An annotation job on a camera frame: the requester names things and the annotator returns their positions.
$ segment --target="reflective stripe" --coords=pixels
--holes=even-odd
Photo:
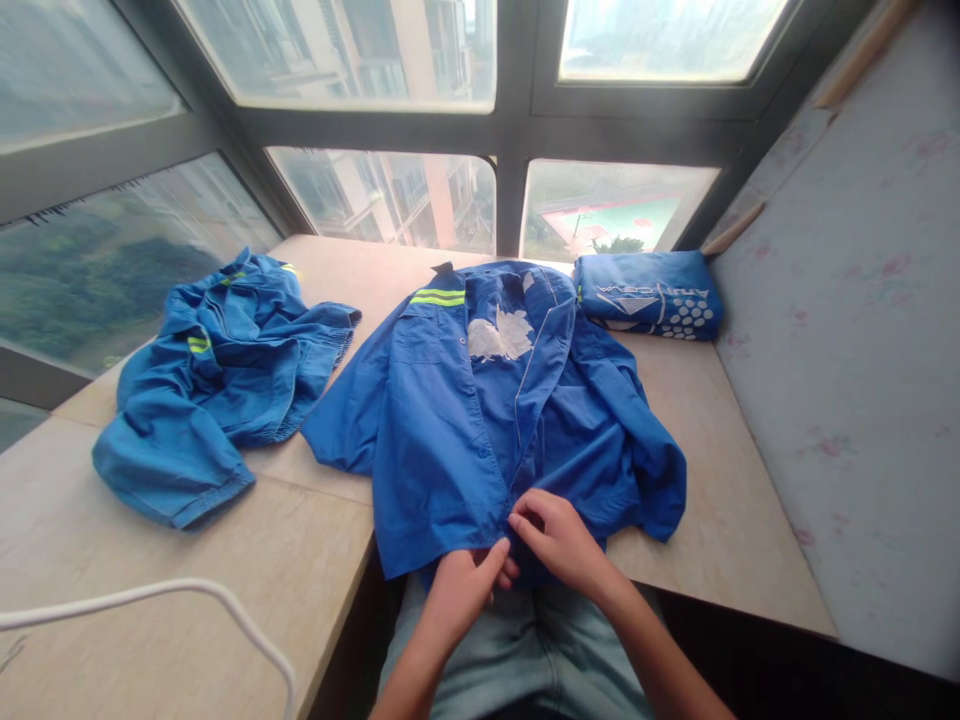
[[[433,290],[431,288],[423,288],[422,290],[417,290],[416,295],[437,295],[439,297],[464,297],[466,295],[466,290]]]
[[[410,299],[411,304],[415,302],[426,302],[431,305],[443,305],[444,307],[453,307],[454,305],[463,305],[464,298],[436,298],[429,295],[417,295]]]
[[[229,284],[232,283],[234,280],[237,280],[237,279],[239,279],[239,278],[246,277],[246,276],[247,276],[247,274],[244,273],[244,272],[235,273],[235,274],[231,275],[230,277],[224,278],[223,280],[221,280],[221,281],[220,281],[220,284],[221,284],[221,285],[229,285]]]
[[[210,341],[206,338],[187,338],[190,352],[203,353],[210,349]]]

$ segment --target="wall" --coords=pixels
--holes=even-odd
[[[720,356],[842,642],[960,680],[954,27],[924,7],[835,117],[800,113],[714,272]]]

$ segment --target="window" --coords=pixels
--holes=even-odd
[[[561,82],[745,80],[787,0],[569,0]]]
[[[0,77],[0,155],[185,110],[108,0],[5,0]]]
[[[572,262],[583,254],[672,250],[718,172],[534,160],[521,254]]]
[[[176,0],[240,105],[489,113],[496,0]]]
[[[212,154],[0,227],[0,340],[103,372],[156,333],[171,287],[279,242],[250,204]]]
[[[39,408],[0,398],[0,453],[49,417]]]
[[[496,179],[479,158],[286,147],[268,153],[321,235],[495,252]]]

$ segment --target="wooden desk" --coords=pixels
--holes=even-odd
[[[363,322],[347,360],[396,304],[452,260],[493,258],[294,236],[273,253],[297,268],[307,304],[337,300]],[[625,531],[609,552],[631,578],[833,635],[833,624],[712,346],[619,335],[654,411],[689,462],[687,513],[667,546]],[[90,449],[113,417],[119,368],[0,456],[0,608],[81,599],[201,576],[231,588],[297,672],[301,715],[370,556],[370,482],[321,467],[305,441],[246,453],[258,483],[200,535],[154,525],[117,502]],[[279,676],[219,605],[165,596],[0,635],[0,715],[280,717]]]

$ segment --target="jeans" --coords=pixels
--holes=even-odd
[[[379,694],[425,601],[422,583],[409,576]],[[610,623],[590,600],[564,586],[497,590],[493,605],[447,662],[430,717],[474,720],[520,700],[573,720],[654,717]]]

